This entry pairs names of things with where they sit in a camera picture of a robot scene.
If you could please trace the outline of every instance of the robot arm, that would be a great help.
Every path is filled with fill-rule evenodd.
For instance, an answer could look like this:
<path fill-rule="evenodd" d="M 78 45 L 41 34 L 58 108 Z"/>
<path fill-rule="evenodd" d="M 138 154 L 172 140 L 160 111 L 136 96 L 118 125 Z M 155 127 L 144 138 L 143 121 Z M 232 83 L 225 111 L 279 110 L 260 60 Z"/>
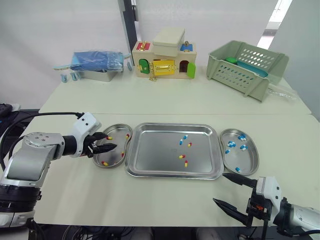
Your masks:
<path fill-rule="evenodd" d="M 252 226 L 254 217 L 263 220 L 263 240 L 266 237 L 269 221 L 277 225 L 279 234 L 288 237 L 320 233 L 320 212 L 310 207 L 290 204 L 285 197 L 281 200 L 282 192 L 274 176 L 259 177 L 257 180 L 235 173 L 224 173 L 223 176 L 236 184 L 253 188 L 246 208 L 248 215 L 238 212 L 236 207 L 225 201 L 213 198 L 214 202 L 227 215 L 247 227 Z"/>
<path fill-rule="evenodd" d="M 71 135 L 33 132 L 23 138 L 21 149 L 9 159 L 0 180 L 0 228 L 21 227 L 33 218 L 52 160 L 66 155 L 91 158 L 117 146 L 95 145 L 95 141 L 107 137 L 96 132 L 100 127 L 101 123 L 87 112 L 75 122 Z"/>

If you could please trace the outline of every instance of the plastic basket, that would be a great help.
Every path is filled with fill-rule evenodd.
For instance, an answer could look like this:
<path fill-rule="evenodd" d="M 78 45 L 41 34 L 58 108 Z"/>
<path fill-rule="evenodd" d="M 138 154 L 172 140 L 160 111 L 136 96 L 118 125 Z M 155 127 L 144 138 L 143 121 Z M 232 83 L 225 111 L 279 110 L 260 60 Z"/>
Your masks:
<path fill-rule="evenodd" d="M 257 73 L 225 61 L 226 58 L 252 65 L 268 73 L 261 77 Z M 236 89 L 244 96 L 251 96 L 261 102 L 266 97 L 269 83 L 278 84 L 281 80 L 289 57 L 283 53 L 269 51 L 241 41 L 231 41 L 209 53 L 206 75 Z"/>

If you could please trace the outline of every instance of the blue plastic bag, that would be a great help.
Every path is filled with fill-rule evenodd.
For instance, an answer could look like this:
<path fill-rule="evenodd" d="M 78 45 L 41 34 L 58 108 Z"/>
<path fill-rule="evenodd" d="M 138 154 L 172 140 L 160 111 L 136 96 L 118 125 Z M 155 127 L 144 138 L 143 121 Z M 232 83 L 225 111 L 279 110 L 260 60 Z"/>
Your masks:
<path fill-rule="evenodd" d="M 124 56 L 114 51 L 75 52 L 70 68 L 73 71 L 122 72 Z"/>

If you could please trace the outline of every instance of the table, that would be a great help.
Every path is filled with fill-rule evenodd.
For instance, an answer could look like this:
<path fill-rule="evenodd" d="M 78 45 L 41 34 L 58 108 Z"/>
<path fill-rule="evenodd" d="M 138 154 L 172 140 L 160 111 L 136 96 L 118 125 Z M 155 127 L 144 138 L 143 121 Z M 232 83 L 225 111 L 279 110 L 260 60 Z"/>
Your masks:
<path fill-rule="evenodd" d="M 258 149 L 260 165 L 250 176 L 276 176 L 290 203 L 320 209 L 320 125 L 308 114 L 95 114 L 101 130 L 116 123 L 132 128 L 143 122 L 198 123 L 218 135 L 227 128 L 248 133 Z M 67 135 L 74 116 L 35 118 L 25 133 Z M 43 224 L 93 226 L 242 226 L 212 198 L 245 213 L 252 189 L 224 177 L 217 180 L 133 177 L 125 165 L 99 168 L 87 157 L 52 161 L 35 207 Z M 253 225 L 263 223 L 254 220 Z"/>
<path fill-rule="evenodd" d="M 280 85 L 290 87 L 282 79 Z M 81 79 L 61 83 L 40 112 L 93 114 L 310 114 L 301 99 L 268 96 L 263 103 L 244 97 L 198 67 L 195 79 L 136 77 L 127 69 L 111 82 Z"/>

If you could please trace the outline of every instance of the white wall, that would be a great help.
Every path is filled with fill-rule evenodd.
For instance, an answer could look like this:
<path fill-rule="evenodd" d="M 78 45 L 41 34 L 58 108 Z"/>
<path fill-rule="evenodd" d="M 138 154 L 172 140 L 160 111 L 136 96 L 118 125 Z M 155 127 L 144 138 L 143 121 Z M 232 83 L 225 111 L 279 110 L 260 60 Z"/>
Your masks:
<path fill-rule="evenodd" d="M 270 50 L 289 56 L 284 77 L 320 120 L 320 1 L 293 0 Z"/>
<path fill-rule="evenodd" d="M 195 42 L 196 64 L 231 40 L 257 45 L 277 0 L 136 0 L 142 40 L 152 41 L 163 27 L 185 28 Z"/>
<path fill-rule="evenodd" d="M 0 103 L 40 108 L 81 50 L 129 51 L 118 1 L 1 0 Z"/>

